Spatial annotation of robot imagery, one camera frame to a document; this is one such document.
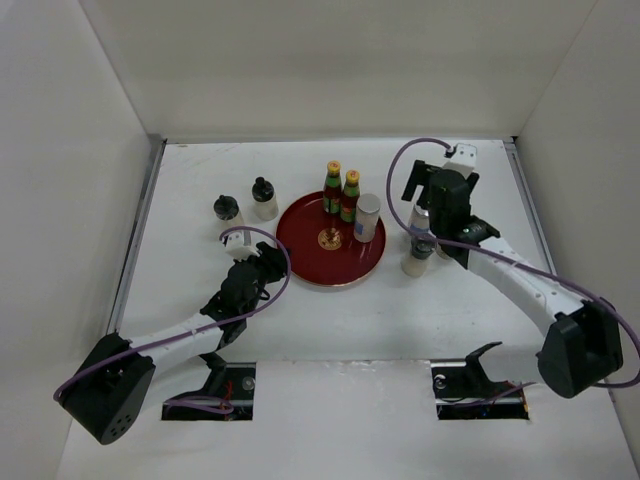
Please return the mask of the blue label jar silver lid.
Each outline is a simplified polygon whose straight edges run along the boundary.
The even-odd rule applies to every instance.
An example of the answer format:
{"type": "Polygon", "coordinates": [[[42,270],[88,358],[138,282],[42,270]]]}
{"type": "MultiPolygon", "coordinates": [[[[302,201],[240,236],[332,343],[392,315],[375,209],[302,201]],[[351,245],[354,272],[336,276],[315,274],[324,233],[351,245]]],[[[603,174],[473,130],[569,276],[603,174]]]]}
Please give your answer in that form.
{"type": "Polygon", "coordinates": [[[354,238],[361,243],[373,240],[381,208],[380,199],[371,193],[362,194],[356,203],[354,238]]]}

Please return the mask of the sauce bottle yellow cap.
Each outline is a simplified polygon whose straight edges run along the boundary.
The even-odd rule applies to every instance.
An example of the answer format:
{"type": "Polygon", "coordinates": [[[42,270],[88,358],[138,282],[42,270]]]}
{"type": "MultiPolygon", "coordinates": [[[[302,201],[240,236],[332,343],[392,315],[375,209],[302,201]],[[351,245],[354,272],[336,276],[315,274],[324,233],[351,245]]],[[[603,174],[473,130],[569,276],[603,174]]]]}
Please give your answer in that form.
{"type": "Polygon", "coordinates": [[[327,214],[339,214],[341,195],[341,164],[338,161],[330,161],[327,164],[327,172],[323,187],[323,210],[327,214]]]}
{"type": "Polygon", "coordinates": [[[356,215],[356,205],[360,196],[360,174],[357,170],[346,173],[345,185],[340,200],[340,218],[347,223],[353,223],[356,215]]]}

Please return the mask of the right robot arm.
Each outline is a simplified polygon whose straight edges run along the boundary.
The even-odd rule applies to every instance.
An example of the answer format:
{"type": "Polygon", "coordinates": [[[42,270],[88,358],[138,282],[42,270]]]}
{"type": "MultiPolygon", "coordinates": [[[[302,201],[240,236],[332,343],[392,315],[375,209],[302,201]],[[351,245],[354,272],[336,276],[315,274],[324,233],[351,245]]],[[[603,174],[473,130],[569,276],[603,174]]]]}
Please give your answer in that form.
{"type": "Polygon", "coordinates": [[[500,232],[471,213],[470,196],[479,175],[416,160],[402,194],[429,212],[430,229],[444,253],[493,285],[536,325],[544,336],[536,354],[546,385],[573,398],[623,365],[620,331],[614,315],[559,282],[531,272],[532,266],[500,232]]]}

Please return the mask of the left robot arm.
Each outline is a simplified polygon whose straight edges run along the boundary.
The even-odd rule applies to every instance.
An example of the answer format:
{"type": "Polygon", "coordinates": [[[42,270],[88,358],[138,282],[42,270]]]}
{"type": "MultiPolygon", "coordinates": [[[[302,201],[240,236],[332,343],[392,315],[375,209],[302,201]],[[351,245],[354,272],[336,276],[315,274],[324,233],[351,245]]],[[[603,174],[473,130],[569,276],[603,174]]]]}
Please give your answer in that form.
{"type": "Polygon", "coordinates": [[[54,400],[101,445],[121,438],[142,411],[154,377],[198,356],[231,345],[247,320],[284,293],[291,259],[280,241],[260,242],[257,252],[236,260],[219,290],[196,314],[147,336],[102,337],[54,400]]]}

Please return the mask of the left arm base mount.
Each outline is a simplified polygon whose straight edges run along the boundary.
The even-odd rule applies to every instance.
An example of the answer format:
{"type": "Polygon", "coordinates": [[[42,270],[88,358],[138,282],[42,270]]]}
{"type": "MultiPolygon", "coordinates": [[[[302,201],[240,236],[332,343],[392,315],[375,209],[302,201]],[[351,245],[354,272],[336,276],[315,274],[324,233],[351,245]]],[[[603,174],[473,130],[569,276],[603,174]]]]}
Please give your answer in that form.
{"type": "Polygon", "coordinates": [[[162,421],[251,421],[257,364],[227,362],[218,353],[199,356],[209,375],[202,387],[180,393],[162,405],[162,421]]]}

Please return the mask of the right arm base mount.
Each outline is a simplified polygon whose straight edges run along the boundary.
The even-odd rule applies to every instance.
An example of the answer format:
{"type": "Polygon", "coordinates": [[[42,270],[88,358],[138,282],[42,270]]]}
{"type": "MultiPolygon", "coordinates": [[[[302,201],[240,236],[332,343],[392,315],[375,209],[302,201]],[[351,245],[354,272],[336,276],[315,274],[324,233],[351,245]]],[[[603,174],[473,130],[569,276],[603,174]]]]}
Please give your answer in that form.
{"type": "Polygon", "coordinates": [[[523,388],[508,380],[490,380],[481,365],[481,356],[499,345],[491,342],[464,358],[431,362],[439,420],[529,420],[523,388]]]}

